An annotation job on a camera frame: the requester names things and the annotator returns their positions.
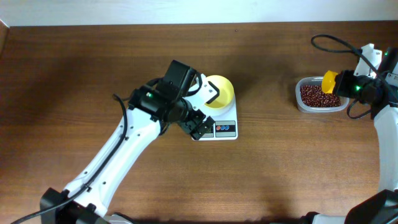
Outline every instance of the yellow bowl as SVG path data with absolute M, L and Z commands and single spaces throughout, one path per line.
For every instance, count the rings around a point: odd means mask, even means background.
M 232 86 L 232 83 L 221 75 L 210 75 L 206 77 L 206 80 L 217 86 L 220 90 L 220 95 L 213 102 L 205 105 L 213 109 L 222 109 L 228 106 L 234 98 L 234 86 Z

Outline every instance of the plastic container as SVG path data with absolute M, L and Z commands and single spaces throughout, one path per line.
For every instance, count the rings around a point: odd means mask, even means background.
M 341 106 L 334 106 L 329 108 L 316 108 L 307 106 L 303 103 L 301 99 L 300 87 L 304 85 L 318 85 L 322 84 L 323 77 L 308 77 L 300 80 L 296 85 L 296 99 L 297 99 L 297 108 L 304 113 L 329 113 L 341 111 L 348 106 L 349 99 L 346 97 L 340 97 Z

